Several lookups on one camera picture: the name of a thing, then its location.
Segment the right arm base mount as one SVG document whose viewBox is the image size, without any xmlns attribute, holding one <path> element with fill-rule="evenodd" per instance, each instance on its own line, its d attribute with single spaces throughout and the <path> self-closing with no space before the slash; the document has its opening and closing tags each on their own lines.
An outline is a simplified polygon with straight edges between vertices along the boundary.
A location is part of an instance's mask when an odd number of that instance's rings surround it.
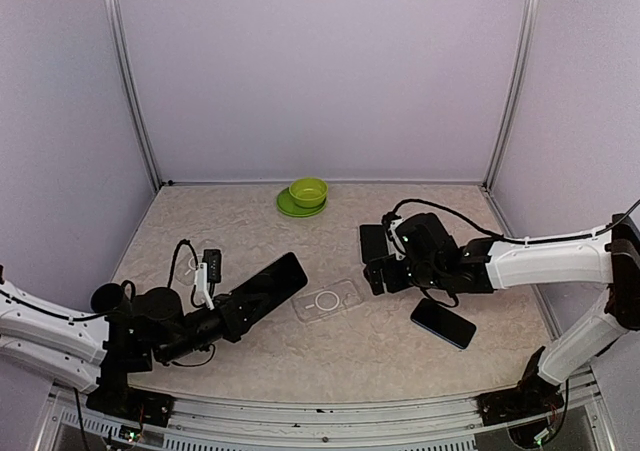
<svg viewBox="0 0 640 451">
<path fill-rule="evenodd" d="M 544 350 L 545 347 L 541 347 L 531 356 L 516 386 L 475 397 L 484 426 L 524 419 L 564 406 L 560 386 L 539 376 L 539 361 Z"/>
</svg>

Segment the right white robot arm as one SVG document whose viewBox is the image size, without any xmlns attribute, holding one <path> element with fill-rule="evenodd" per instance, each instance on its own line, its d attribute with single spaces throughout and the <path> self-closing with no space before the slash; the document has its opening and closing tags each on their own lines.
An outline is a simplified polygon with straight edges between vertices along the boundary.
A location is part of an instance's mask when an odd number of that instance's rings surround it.
<svg viewBox="0 0 640 451">
<path fill-rule="evenodd" d="M 639 328 L 639 231 L 617 215 L 610 229 L 540 239 L 485 234 L 456 244 L 437 215 L 407 219 L 389 213 L 359 229 L 364 276 L 375 295 L 410 287 L 437 289 L 452 299 L 521 285 L 591 282 L 606 285 L 596 303 L 531 360 L 531 377 L 513 390 L 511 404 L 535 413 L 578 367 Z"/>
</svg>

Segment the large black phone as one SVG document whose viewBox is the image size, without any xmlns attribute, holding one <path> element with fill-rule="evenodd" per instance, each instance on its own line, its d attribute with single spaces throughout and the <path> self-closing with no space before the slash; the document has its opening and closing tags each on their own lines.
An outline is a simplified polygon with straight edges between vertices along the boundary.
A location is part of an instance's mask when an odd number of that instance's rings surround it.
<svg viewBox="0 0 640 451">
<path fill-rule="evenodd" d="M 293 252 L 288 252 L 268 265 L 232 295 L 235 302 L 268 314 L 308 284 L 308 277 Z"/>
</svg>

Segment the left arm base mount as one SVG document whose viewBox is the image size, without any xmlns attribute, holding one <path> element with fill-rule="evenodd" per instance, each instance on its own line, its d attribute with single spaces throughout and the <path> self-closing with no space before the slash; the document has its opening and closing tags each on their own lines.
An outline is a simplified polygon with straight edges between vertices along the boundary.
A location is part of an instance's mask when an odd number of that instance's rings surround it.
<svg viewBox="0 0 640 451">
<path fill-rule="evenodd" d="M 87 396 L 86 406 L 105 415 L 165 428 L 173 411 L 171 395 L 131 387 L 128 374 L 107 370 L 98 387 Z"/>
</svg>

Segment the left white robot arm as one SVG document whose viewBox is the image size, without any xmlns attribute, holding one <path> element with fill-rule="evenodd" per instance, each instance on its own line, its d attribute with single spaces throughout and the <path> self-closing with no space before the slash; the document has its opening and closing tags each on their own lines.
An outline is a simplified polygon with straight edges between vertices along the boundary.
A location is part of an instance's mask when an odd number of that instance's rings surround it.
<svg viewBox="0 0 640 451">
<path fill-rule="evenodd" d="M 137 294 L 129 281 L 111 282 L 94 292 L 86 314 L 3 281 L 1 350 L 127 416 L 140 405 L 130 375 L 179 365 L 219 340 L 236 343 L 289 296 L 269 270 L 191 312 L 170 287 Z"/>
</svg>

